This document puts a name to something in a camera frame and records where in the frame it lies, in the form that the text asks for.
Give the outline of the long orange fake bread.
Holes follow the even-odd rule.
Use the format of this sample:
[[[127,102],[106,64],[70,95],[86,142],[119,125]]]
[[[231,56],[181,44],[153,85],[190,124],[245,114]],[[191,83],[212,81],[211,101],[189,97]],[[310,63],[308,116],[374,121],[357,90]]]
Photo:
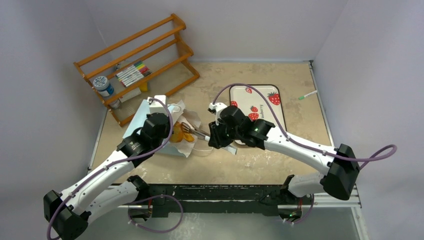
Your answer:
[[[184,131],[182,123],[177,121],[173,126],[173,132],[169,141],[171,143],[180,143],[183,140],[192,143],[195,141],[195,138],[191,133]]]

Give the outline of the metal kitchen tongs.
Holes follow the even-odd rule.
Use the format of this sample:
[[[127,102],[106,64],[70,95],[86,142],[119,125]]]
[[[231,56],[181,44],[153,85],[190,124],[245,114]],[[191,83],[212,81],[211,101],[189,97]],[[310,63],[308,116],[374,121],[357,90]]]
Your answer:
[[[206,142],[209,142],[210,139],[211,139],[211,137],[209,136],[208,133],[206,133],[206,132],[204,132],[204,131],[202,131],[200,129],[193,128],[188,123],[182,122],[181,123],[181,129],[185,133],[193,134],[193,135],[197,136],[199,139],[204,140]],[[237,147],[235,147],[235,146],[233,146],[231,144],[228,145],[228,146],[225,146],[225,147],[221,147],[221,149],[222,150],[225,150],[225,151],[227,151],[227,152],[229,152],[229,153],[231,153],[233,155],[236,155],[237,154],[237,150],[238,150]]]

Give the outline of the white blue paper bag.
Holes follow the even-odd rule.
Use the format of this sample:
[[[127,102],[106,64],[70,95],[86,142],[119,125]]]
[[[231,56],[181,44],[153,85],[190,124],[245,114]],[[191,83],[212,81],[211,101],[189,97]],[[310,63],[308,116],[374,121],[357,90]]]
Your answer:
[[[151,112],[149,106],[147,100],[141,102],[127,130],[123,134],[123,138],[130,136],[135,129],[143,126],[147,114]],[[160,154],[184,156],[186,158],[191,154],[201,157],[210,155],[213,151],[212,147],[207,146],[205,141],[198,142],[200,137],[193,133],[183,131],[182,124],[187,124],[191,128],[201,126],[201,120],[197,112],[187,109],[183,100],[169,104],[168,109],[174,123],[173,133],[169,142],[158,152]]]

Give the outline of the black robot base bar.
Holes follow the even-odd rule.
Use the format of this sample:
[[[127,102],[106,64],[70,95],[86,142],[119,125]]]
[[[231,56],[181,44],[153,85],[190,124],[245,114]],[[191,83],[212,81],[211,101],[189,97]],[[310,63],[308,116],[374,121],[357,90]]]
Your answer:
[[[296,197],[278,184],[150,184],[131,205],[145,207],[147,216],[170,213],[261,214],[296,224],[311,212],[314,197]]]

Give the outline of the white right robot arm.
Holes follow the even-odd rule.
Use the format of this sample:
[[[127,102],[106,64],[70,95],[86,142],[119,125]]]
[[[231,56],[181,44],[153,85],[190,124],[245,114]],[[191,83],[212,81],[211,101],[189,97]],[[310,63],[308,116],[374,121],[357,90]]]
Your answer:
[[[347,201],[358,178],[360,167],[355,161],[353,149],[345,144],[338,148],[320,145],[276,127],[272,122],[251,120],[236,106],[211,103],[208,111],[215,115],[209,123],[208,145],[215,149],[235,151],[234,141],[240,141],[250,148],[277,152],[298,160],[316,170],[307,175],[287,177],[280,196],[288,204],[294,203],[307,194],[327,193]]]

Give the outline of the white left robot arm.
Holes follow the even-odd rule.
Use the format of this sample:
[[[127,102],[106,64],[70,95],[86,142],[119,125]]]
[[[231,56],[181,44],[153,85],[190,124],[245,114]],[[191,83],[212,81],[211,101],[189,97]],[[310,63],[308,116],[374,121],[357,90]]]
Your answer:
[[[55,231],[59,239],[75,240],[95,220],[118,206],[146,203],[149,191],[137,175],[114,189],[109,187],[162,149],[172,135],[172,127],[168,113],[149,114],[143,126],[124,138],[91,173],[60,192],[49,191],[43,197],[47,239],[52,239],[51,232]]]

